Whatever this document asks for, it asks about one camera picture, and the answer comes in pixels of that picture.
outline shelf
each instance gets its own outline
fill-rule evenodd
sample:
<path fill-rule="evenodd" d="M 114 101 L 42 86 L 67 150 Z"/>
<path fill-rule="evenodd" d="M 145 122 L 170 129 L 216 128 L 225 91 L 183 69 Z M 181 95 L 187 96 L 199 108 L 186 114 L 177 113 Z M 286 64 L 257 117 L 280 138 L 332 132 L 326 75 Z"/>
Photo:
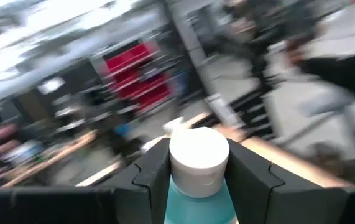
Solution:
<path fill-rule="evenodd" d="M 149 55 L 147 55 L 147 56 L 145 56 L 143 58 L 140 58 L 139 60 L 135 60 L 133 63 L 130 63 L 129 65 L 126 65 L 125 67 L 122 67 L 121 69 L 116 70 L 115 72 L 111 72 L 109 75 L 106 76 L 106 78 L 111 78 L 111 77 L 113 77 L 115 75 L 119 75 L 120 73 L 125 72 L 126 70 L 128 70 L 130 68 L 134 68 L 135 66 L 138 66 L 141 63 L 144 63 L 144 62 L 150 60 L 157 53 L 158 53 L 158 51 L 153 52 L 153 53 L 151 53 L 151 54 L 149 54 Z M 124 62 L 122 64 L 127 64 L 128 62 L 133 61 L 135 58 L 141 57 L 141 55 L 145 55 L 145 54 L 147 54 L 147 52 L 143 52 L 143 53 L 141 53 L 139 55 L 136 55 L 135 57 L 131 58 L 130 60 L 128 60 L 128 61 L 126 61 L 126 62 Z"/>
<path fill-rule="evenodd" d="M 106 87 L 108 87 L 108 88 L 112 88 L 112 87 L 113 87 L 113 85 L 115 85 L 115 83 L 116 83 L 116 82 L 111 81 L 111 82 L 109 82 L 109 83 L 105 84 L 105 86 L 106 86 Z"/>
<path fill-rule="evenodd" d="M 126 98 L 137 99 L 138 97 L 143 96 L 144 94 L 156 89 L 157 87 L 160 87 L 161 85 L 165 84 L 166 82 L 167 82 L 167 79 L 159 78 L 158 80 L 156 80 L 152 83 L 147 83 L 145 86 L 141 87 L 137 91 L 126 96 Z"/>
<path fill-rule="evenodd" d="M 132 85 L 133 83 L 139 82 L 140 78 L 136 77 L 129 77 L 121 82 L 119 82 L 117 85 L 115 85 L 114 91 L 119 91 L 122 90 L 123 88 Z"/>
<path fill-rule="evenodd" d="M 148 111 L 154 109 L 155 107 L 161 105 L 162 103 L 165 103 L 166 101 L 170 100 L 171 98 L 172 98 L 171 94 L 169 92 L 165 92 L 159 95 L 158 97 L 156 97 L 151 102 L 147 102 L 145 105 L 142 105 L 137 114 L 143 115 Z"/>

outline person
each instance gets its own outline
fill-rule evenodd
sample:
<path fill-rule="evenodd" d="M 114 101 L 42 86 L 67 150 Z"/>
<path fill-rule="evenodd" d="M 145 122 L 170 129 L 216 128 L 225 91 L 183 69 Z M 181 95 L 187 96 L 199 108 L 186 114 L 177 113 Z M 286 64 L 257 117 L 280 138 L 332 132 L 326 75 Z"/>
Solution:
<path fill-rule="evenodd" d="M 224 0 L 223 11 L 231 21 L 216 34 L 218 51 L 248 61 L 251 78 L 259 80 L 263 94 L 270 92 L 283 81 L 265 73 L 269 46 L 280 39 L 284 29 L 281 8 L 273 1 Z"/>
<path fill-rule="evenodd" d="M 286 51 L 290 64 L 303 73 L 317 75 L 326 82 L 355 93 L 355 55 L 346 58 L 306 58 L 303 49 L 294 42 L 287 45 Z"/>

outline wooden table edge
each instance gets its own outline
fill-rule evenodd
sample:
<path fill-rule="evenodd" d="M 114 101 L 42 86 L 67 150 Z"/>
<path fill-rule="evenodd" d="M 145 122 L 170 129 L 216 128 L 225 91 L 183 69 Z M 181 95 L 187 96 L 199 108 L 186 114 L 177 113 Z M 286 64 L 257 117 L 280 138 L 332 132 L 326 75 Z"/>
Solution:
<path fill-rule="evenodd" d="M 202 113 L 194 118 L 188 120 L 185 123 L 186 128 L 190 128 L 196 122 L 204 119 L 208 116 L 208 113 Z M 273 146 L 269 142 L 257 138 L 252 137 L 249 139 L 244 138 L 244 133 L 240 133 L 239 131 L 224 128 L 220 125 L 214 127 L 216 130 L 221 132 L 226 138 L 232 139 L 233 141 L 240 142 L 242 146 L 255 152 L 260 155 L 264 159 L 267 159 L 271 163 L 282 167 L 283 169 L 304 178 L 310 182 L 313 182 L 316 185 L 321 187 L 352 187 L 353 184 L 335 177 L 334 175 L 328 173 L 327 171 L 307 162 L 303 159 L 290 154 L 289 152 L 277 147 Z M 158 143 L 162 138 L 166 138 L 166 136 L 160 136 L 152 141 L 150 141 L 149 146 L 153 146 Z"/>
<path fill-rule="evenodd" d="M 90 131 L 82 136 L 80 136 L 77 140 L 71 142 L 70 144 L 67 144 L 66 146 L 62 147 L 60 152 L 52 157 L 51 159 L 41 162 L 37 165 L 34 165 L 33 167 L 29 168 L 27 171 L 19 174 L 17 177 L 13 178 L 6 184 L 4 184 L 2 187 L 13 187 L 18 183 L 21 183 L 22 181 L 26 180 L 29 177 L 32 177 L 33 175 L 37 174 L 38 172 L 44 170 L 45 168 L 51 166 L 52 164 L 60 161 L 64 157 L 70 155 L 71 153 L 81 149 L 83 146 L 89 144 L 91 141 L 93 141 L 96 138 L 96 131 Z"/>

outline floor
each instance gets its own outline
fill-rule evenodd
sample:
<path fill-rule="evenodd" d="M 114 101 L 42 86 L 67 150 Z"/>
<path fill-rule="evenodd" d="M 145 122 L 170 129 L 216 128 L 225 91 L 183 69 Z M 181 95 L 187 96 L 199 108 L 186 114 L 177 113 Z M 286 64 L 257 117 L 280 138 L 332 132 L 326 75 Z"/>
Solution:
<path fill-rule="evenodd" d="M 308 44 L 309 57 L 325 55 L 346 57 L 355 54 L 355 4 L 323 21 L 322 31 L 319 38 Z M 311 99 L 329 92 L 333 86 L 306 81 L 309 76 L 287 66 L 283 53 L 274 53 L 269 56 L 269 60 L 271 62 L 269 72 L 278 73 L 290 80 L 281 84 L 269 96 L 275 108 L 273 113 L 281 139 L 287 139 L 320 117 L 326 116 L 325 114 L 307 116 L 306 110 L 311 107 L 311 104 L 309 105 Z M 248 78 L 249 69 L 245 62 L 220 56 L 208 63 L 205 76 L 209 80 L 209 85 L 215 87 L 226 101 L 231 101 L 253 88 L 255 80 Z M 202 102 L 194 102 L 184 110 L 183 116 L 188 120 L 204 111 L 206 108 Z M 171 108 L 165 107 L 138 125 L 133 135 L 145 135 L 148 140 L 160 136 L 164 133 L 162 125 L 169 121 L 171 114 Z M 319 128 L 293 142 L 288 148 L 305 156 L 312 144 L 323 141 L 338 146 L 344 151 L 345 158 L 355 159 L 355 144 L 350 141 L 344 122 L 339 116 L 332 117 Z"/>

